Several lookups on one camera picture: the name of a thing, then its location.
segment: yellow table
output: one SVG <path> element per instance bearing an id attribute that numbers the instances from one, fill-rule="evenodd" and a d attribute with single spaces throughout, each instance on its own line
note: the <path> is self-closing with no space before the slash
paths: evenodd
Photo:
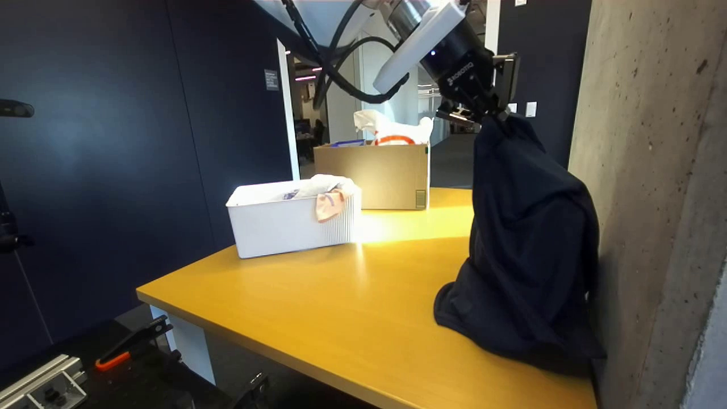
<path id="1" fill-rule="evenodd" d="M 139 298 L 376 407 L 596 407 L 588 379 L 489 354 L 433 323 L 471 218 L 471 191 L 433 188 L 430 210 L 363 214 L 356 245 L 244 262 L 227 248 Z"/>

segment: white box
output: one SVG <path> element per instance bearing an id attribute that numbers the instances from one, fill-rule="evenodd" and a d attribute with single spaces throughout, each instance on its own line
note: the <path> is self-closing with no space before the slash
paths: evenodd
<path id="1" fill-rule="evenodd" d="M 311 180 L 248 184 L 227 200 L 237 254 L 241 259 L 353 243 L 361 214 L 361 188 L 345 180 L 344 210 L 316 220 Z"/>

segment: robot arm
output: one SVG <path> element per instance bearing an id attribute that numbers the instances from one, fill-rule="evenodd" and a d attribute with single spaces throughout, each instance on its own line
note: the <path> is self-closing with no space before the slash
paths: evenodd
<path id="1" fill-rule="evenodd" d="M 475 121 L 507 109 L 515 84 L 515 57 L 496 57 L 465 23 L 468 0 L 255 0 L 306 45 L 344 90 L 366 101 L 388 99 L 405 75 L 423 63 L 436 82 L 438 115 Z M 337 54 L 350 54 L 366 20 L 380 12 L 394 33 L 394 57 L 375 79 L 380 95 L 366 95 L 338 75 Z"/>

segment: cardboard box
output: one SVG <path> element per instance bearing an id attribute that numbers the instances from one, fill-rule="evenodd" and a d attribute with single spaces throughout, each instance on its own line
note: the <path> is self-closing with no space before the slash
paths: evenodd
<path id="1" fill-rule="evenodd" d="M 361 188 L 347 181 L 344 210 L 321 223 L 316 220 L 316 196 L 295 196 L 306 184 L 309 180 L 233 188 L 227 210 L 241 259 L 355 241 Z"/>
<path id="2" fill-rule="evenodd" d="M 363 192 L 363 208 L 428 208 L 428 146 L 319 146 L 316 172 L 350 178 Z"/>

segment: black jacket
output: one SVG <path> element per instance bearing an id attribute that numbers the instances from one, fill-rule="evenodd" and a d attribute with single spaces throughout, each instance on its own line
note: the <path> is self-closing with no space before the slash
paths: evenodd
<path id="1" fill-rule="evenodd" d="M 525 121 L 483 121 L 472 207 L 471 256 L 438 290 L 436 323 L 532 363 L 603 357 L 585 321 L 597 272 L 592 201 Z"/>

